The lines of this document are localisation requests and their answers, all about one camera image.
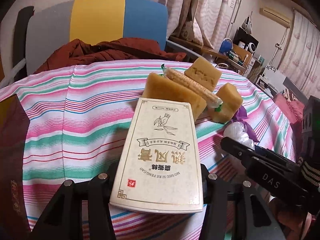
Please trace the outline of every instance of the striped tablecloth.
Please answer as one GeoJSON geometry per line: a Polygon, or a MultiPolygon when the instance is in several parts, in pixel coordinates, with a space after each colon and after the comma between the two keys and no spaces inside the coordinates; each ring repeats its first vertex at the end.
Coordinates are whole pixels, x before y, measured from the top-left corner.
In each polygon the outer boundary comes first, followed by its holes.
{"type": "MultiPolygon", "coordinates": [[[[184,71],[191,64],[159,60],[119,60],[77,65],[31,75],[0,90],[0,101],[17,93],[30,118],[23,160],[23,191],[30,227],[66,179],[89,180],[121,155],[137,99],[150,72],[161,64],[184,71]]],[[[216,91],[226,82],[242,95],[248,123],[259,145],[294,159],[288,119],[245,77],[222,70],[216,91]]],[[[196,121],[200,160],[226,180],[236,175],[220,148],[224,126],[205,110],[196,121]]],[[[85,211],[87,203],[83,202],[85,211]]],[[[204,211],[153,215],[110,206],[117,239],[198,239],[204,211]]],[[[83,214],[88,236],[88,215],[83,214]]]]}

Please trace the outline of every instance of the cable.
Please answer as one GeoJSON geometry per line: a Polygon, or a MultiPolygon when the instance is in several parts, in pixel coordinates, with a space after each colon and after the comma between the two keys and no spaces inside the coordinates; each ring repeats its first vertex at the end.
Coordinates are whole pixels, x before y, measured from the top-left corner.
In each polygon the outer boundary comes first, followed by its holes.
{"type": "Polygon", "coordinates": [[[260,67],[261,67],[261,65],[260,65],[259,67],[256,67],[256,68],[253,70],[253,72],[252,72],[252,74],[250,75],[250,77],[247,77],[247,79],[250,79],[250,78],[252,78],[253,75],[256,75],[257,72],[259,71],[260,67]]]}
{"type": "MultiPolygon", "coordinates": [[[[279,43],[279,47],[281,47],[281,45],[284,43],[284,40],[285,40],[285,38],[286,38],[286,36],[287,36],[287,32],[288,32],[288,28],[286,28],[285,33],[284,33],[284,35],[282,36],[282,39],[281,39],[281,41],[280,41],[280,43],[279,43]]],[[[273,62],[274,59],[276,58],[277,53],[279,52],[279,50],[280,50],[280,48],[278,48],[278,47],[275,49],[275,52],[273,53],[273,56],[272,56],[272,58],[271,58],[271,60],[270,60],[270,62],[269,62],[269,65],[272,65],[272,62],[273,62]]]]}
{"type": "Polygon", "coordinates": [[[243,74],[246,74],[247,72],[248,72],[248,69],[249,69],[249,67],[248,67],[248,64],[246,63],[246,62],[243,62],[243,65],[242,65],[246,70],[245,70],[245,72],[242,72],[243,74]]]}

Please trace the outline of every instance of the teal stripe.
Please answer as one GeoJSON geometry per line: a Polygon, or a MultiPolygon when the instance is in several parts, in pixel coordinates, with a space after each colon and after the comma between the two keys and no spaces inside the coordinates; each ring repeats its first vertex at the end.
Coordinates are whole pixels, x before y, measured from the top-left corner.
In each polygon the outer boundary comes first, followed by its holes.
{"type": "Polygon", "coordinates": [[[119,130],[127,130],[130,126],[130,123],[131,122],[113,124],[108,127],[101,128],[85,137],[73,136],[68,134],[59,134],[41,138],[39,140],[28,141],[25,144],[25,151],[30,149],[48,148],[62,143],[75,146],[86,146],[103,137],[113,135],[117,133],[119,130]]]}
{"type": "Polygon", "coordinates": [[[251,96],[247,96],[247,97],[243,97],[243,98],[245,99],[244,103],[248,103],[251,101],[250,105],[246,106],[247,113],[252,112],[254,109],[256,109],[259,106],[259,104],[262,101],[264,101],[264,99],[260,97],[259,92],[257,92],[256,90],[253,91],[253,94],[251,96]]]}
{"type": "MultiPolygon", "coordinates": [[[[41,87],[45,86],[45,85],[48,85],[50,83],[57,83],[59,82],[59,80],[65,80],[66,81],[66,85],[68,87],[69,85],[69,82],[70,82],[70,78],[71,78],[71,74],[68,75],[68,76],[58,76],[58,77],[53,77],[51,78],[50,80],[48,81],[45,81],[43,83],[39,83],[39,84],[36,84],[36,85],[33,85],[33,86],[19,86],[12,94],[19,94],[19,91],[20,90],[23,90],[23,89],[30,89],[30,88],[39,88],[39,90],[41,90],[41,87]]],[[[50,90],[48,90],[49,92],[52,92],[52,91],[55,91],[57,89],[59,89],[60,86],[53,86],[50,90]]],[[[28,91],[26,93],[24,93],[23,95],[26,95],[26,94],[38,94],[39,92],[38,91],[28,91]]]]}
{"type": "Polygon", "coordinates": [[[122,212],[122,213],[119,213],[119,214],[116,214],[116,215],[111,216],[111,219],[113,219],[113,218],[118,218],[118,217],[122,217],[122,216],[125,216],[125,215],[128,215],[128,214],[131,214],[131,213],[133,213],[133,212],[131,212],[131,211],[122,212]]]}
{"type": "MultiPolygon", "coordinates": [[[[123,67],[123,68],[103,68],[103,69],[98,69],[96,71],[92,71],[90,73],[87,73],[87,74],[84,74],[84,75],[79,75],[79,74],[76,74],[76,77],[88,77],[88,76],[91,76],[91,75],[95,75],[97,73],[101,74],[103,72],[107,73],[107,72],[123,72],[123,71],[126,71],[126,72],[129,72],[131,71],[132,73],[135,73],[137,70],[145,70],[147,71],[148,73],[150,73],[151,71],[150,70],[157,70],[158,72],[163,72],[162,69],[161,69],[161,64],[162,63],[159,63],[159,67],[154,67],[154,66],[150,66],[150,67],[144,67],[144,66],[139,66],[139,67],[123,67]]],[[[184,72],[187,67],[173,67],[174,69],[180,71],[180,72],[184,72]]]]}
{"type": "Polygon", "coordinates": [[[229,154],[223,156],[223,157],[222,157],[220,160],[218,160],[214,165],[212,165],[210,168],[208,168],[208,171],[212,171],[215,166],[217,166],[220,162],[222,162],[222,161],[223,161],[225,158],[227,158],[228,156],[229,156],[229,154]]]}
{"type": "Polygon", "coordinates": [[[197,138],[200,138],[200,137],[202,137],[204,135],[207,135],[207,134],[209,134],[211,132],[214,132],[216,130],[221,129],[222,127],[224,127],[224,124],[212,123],[209,126],[196,129],[196,136],[197,136],[197,138]]]}
{"type": "Polygon", "coordinates": [[[69,111],[69,110],[66,110],[66,112],[68,113],[73,113],[73,114],[85,114],[87,112],[90,112],[92,111],[93,109],[97,108],[97,107],[101,107],[101,106],[106,106],[106,105],[111,105],[111,104],[116,104],[116,103],[121,103],[121,102],[129,102],[129,101],[135,101],[135,100],[138,100],[139,99],[139,96],[135,97],[135,98],[132,98],[132,99],[126,99],[126,100],[119,100],[119,101],[111,101],[111,102],[108,102],[108,103],[103,103],[103,104],[99,104],[99,105],[96,105],[94,107],[91,107],[89,108],[88,110],[84,111],[84,112],[74,112],[74,111],[69,111]]]}
{"type": "Polygon", "coordinates": [[[38,218],[36,217],[30,217],[30,216],[27,216],[28,219],[33,219],[33,220],[38,220],[38,218]]]}
{"type": "MultiPolygon", "coordinates": [[[[258,122],[258,124],[253,128],[254,130],[255,129],[257,129],[257,127],[260,125],[260,123],[264,120],[264,118],[265,119],[267,119],[267,127],[269,127],[270,126],[270,123],[271,123],[271,120],[272,120],[272,113],[270,113],[271,111],[270,111],[270,108],[272,107],[272,105],[270,105],[270,106],[268,106],[267,108],[266,108],[266,110],[264,111],[264,115],[262,116],[262,118],[260,119],[260,121],[258,122]]],[[[267,131],[268,131],[268,129],[265,129],[264,130],[264,132],[263,132],[263,134],[261,135],[261,140],[260,140],[260,142],[257,144],[257,145],[259,145],[261,142],[262,142],[262,140],[263,140],[263,137],[264,137],[264,135],[267,133],[267,131]]]]}
{"type": "Polygon", "coordinates": [[[224,80],[232,80],[232,81],[244,81],[243,79],[241,79],[241,78],[239,78],[239,79],[237,79],[237,78],[234,78],[234,77],[232,77],[232,76],[226,76],[226,75],[221,75],[221,78],[222,79],[224,79],[224,80]]]}
{"type": "Polygon", "coordinates": [[[21,101],[25,96],[27,96],[29,94],[48,94],[48,93],[51,93],[51,92],[56,91],[56,90],[67,89],[68,85],[69,85],[69,83],[66,84],[66,85],[63,85],[63,86],[62,85],[61,86],[53,86],[52,88],[47,89],[47,90],[27,91],[27,92],[24,92],[22,94],[18,94],[18,93],[17,94],[19,95],[18,97],[19,97],[19,100],[21,101]]]}
{"type": "Polygon", "coordinates": [[[231,240],[232,238],[232,229],[230,229],[226,234],[224,235],[224,240],[231,240]]]}
{"type": "Polygon", "coordinates": [[[110,94],[110,93],[123,92],[123,91],[141,91],[141,90],[143,90],[143,88],[142,89],[135,88],[135,89],[106,91],[106,92],[103,92],[103,93],[95,94],[94,96],[88,97],[88,98],[86,98],[84,100],[71,100],[69,98],[67,98],[67,100],[70,101],[70,102],[85,102],[85,101],[88,101],[91,98],[94,98],[94,97],[97,97],[97,96],[101,96],[101,95],[107,95],[107,94],[110,94]]]}
{"type": "Polygon", "coordinates": [[[121,76],[105,76],[104,78],[95,78],[94,80],[90,80],[90,82],[85,82],[83,80],[83,83],[79,84],[78,82],[70,83],[70,88],[81,88],[84,86],[90,86],[92,84],[96,84],[101,81],[111,81],[111,80],[133,80],[133,79],[146,79],[149,74],[142,74],[142,75],[121,75],[121,76]]]}
{"type": "Polygon", "coordinates": [[[102,172],[108,171],[109,166],[118,159],[99,162],[90,167],[58,167],[55,169],[30,169],[23,171],[22,179],[91,179],[102,172]]]}
{"type": "MultiPolygon", "coordinates": [[[[277,135],[277,138],[276,138],[276,142],[275,142],[275,152],[276,153],[280,153],[281,151],[281,148],[283,147],[285,141],[284,141],[284,136],[289,128],[289,120],[287,118],[285,118],[284,114],[281,113],[281,117],[279,118],[279,121],[277,122],[277,125],[279,126],[280,130],[279,130],[279,133],[277,135]]],[[[288,157],[288,152],[287,151],[284,151],[283,153],[284,157],[288,157]]]]}
{"type": "MultiPolygon", "coordinates": [[[[159,67],[152,67],[153,69],[158,69],[159,72],[162,72],[161,70],[161,65],[159,67]]],[[[79,77],[80,80],[85,80],[85,78],[90,78],[91,76],[99,76],[99,75],[103,75],[104,73],[108,73],[108,72],[118,72],[118,71],[125,71],[125,72],[129,72],[131,71],[132,74],[128,73],[126,75],[121,74],[121,76],[119,76],[117,73],[115,73],[115,75],[117,75],[116,77],[113,76],[105,76],[106,79],[125,79],[126,77],[130,77],[129,79],[131,79],[131,76],[133,74],[135,74],[137,72],[137,70],[146,70],[148,73],[147,74],[142,74],[142,76],[148,76],[150,73],[150,68],[147,67],[131,67],[131,68],[117,68],[117,69],[110,69],[110,68],[103,68],[103,69],[99,69],[97,71],[91,71],[85,75],[79,75],[76,74],[73,79],[77,79],[77,77],[79,77]]]]}

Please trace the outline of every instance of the gray panel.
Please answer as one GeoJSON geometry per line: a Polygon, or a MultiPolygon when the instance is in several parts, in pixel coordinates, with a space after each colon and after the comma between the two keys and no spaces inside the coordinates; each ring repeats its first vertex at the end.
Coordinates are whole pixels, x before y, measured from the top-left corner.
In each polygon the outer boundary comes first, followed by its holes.
{"type": "Polygon", "coordinates": [[[296,87],[295,84],[292,83],[288,77],[284,79],[283,85],[287,89],[290,89],[301,103],[304,105],[308,103],[308,98],[300,91],[299,88],[296,87]]]}
{"type": "Polygon", "coordinates": [[[26,37],[27,74],[33,74],[50,55],[69,42],[74,0],[60,3],[34,14],[26,37]]]}
{"type": "Polygon", "coordinates": [[[174,49],[174,51],[186,53],[191,58],[197,59],[197,58],[201,57],[201,55],[199,55],[198,53],[195,53],[194,51],[187,49],[187,48],[185,48],[185,47],[181,46],[180,44],[175,43],[173,41],[167,40],[166,45],[168,47],[174,49]]]}

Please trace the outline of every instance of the white plastic bag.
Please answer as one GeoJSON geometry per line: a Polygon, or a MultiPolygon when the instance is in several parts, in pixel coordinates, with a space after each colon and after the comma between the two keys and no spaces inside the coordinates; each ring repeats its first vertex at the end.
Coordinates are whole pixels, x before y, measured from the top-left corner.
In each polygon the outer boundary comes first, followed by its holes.
{"type": "MultiPolygon", "coordinates": [[[[241,122],[233,122],[229,124],[224,130],[223,136],[230,137],[231,139],[254,150],[254,143],[249,138],[249,135],[245,132],[244,124],[241,122]]],[[[241,164],[241,161],[238,158],[230,154],[229,160],[239,174],[244,174],[245,167],[241,164]]]]}
{"type": "Polygon", "coordinates": [[[241,122],[233,122],[229,124],[224,130],[223,136],[230,137],[231,139],[254,150],[254,143],[249,138],[249,135],[245,132],[244,124],[241,122]]]}

